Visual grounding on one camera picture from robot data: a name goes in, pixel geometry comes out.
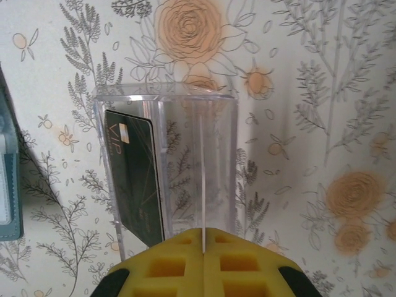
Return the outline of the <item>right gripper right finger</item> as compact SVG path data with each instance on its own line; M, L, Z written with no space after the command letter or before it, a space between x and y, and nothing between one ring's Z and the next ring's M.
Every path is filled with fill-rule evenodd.
M216 228L205 236L204 296L317 296L291 259Z

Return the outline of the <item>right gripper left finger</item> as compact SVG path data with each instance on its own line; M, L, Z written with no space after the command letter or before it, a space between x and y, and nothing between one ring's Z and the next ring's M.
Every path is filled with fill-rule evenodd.
M92 296L203 296L202 230L186 230L115 265Z

